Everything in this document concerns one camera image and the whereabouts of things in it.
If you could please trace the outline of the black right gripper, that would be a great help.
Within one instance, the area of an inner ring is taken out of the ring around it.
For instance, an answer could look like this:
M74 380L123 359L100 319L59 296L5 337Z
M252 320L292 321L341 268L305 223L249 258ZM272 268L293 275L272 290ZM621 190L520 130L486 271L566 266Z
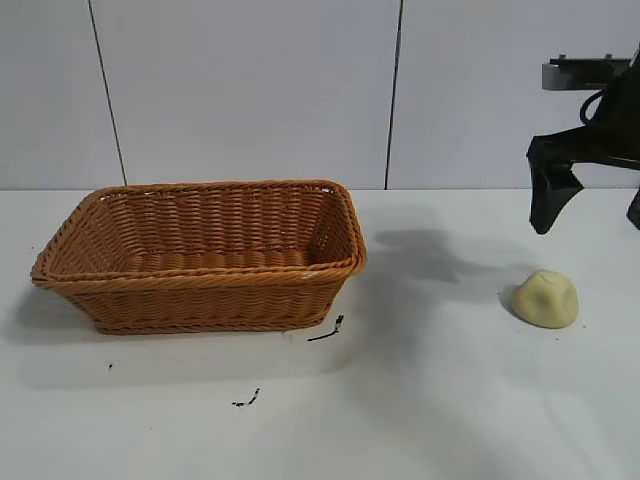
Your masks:
M531 170L530 224L547 234L566 204L584 186L572 172L575 164L639 170L639 123L589 124L554 134L534 136L527 158ZM640 191L627 210L640 226Z

